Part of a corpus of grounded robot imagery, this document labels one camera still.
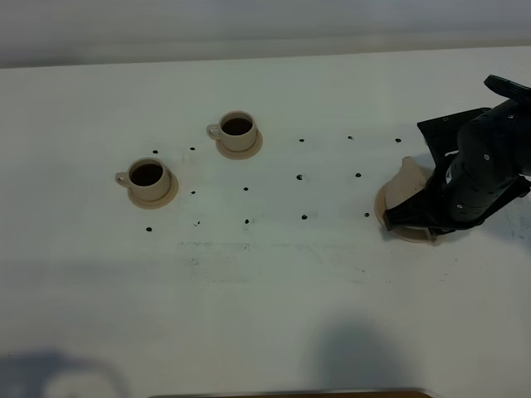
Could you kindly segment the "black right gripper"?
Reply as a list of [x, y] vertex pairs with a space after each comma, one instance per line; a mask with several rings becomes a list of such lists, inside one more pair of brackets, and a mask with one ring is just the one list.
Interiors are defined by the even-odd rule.
[[388, 182], [383, 212], [388, 231], [422, 228], [435, 233], [464, 230], [526, 194], [519, 178], [530, 172], [530, 106], [508, 99], [494, 108], [478, 108], [418, 123], [435, 162], [428, 183], [413, 196]]

